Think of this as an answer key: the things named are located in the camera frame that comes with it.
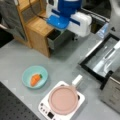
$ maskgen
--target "small orange object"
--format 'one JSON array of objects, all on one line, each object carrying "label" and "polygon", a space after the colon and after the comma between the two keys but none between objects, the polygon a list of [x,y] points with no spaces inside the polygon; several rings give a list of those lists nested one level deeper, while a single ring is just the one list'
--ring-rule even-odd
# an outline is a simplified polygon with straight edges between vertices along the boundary
[{"label": "small orange object", "polygon": [[33,75],[31,78],[31,81],[30,81],[31,86],[32,87],[35,86],[41,78],[42,78],[42,76],[39,74]]}]

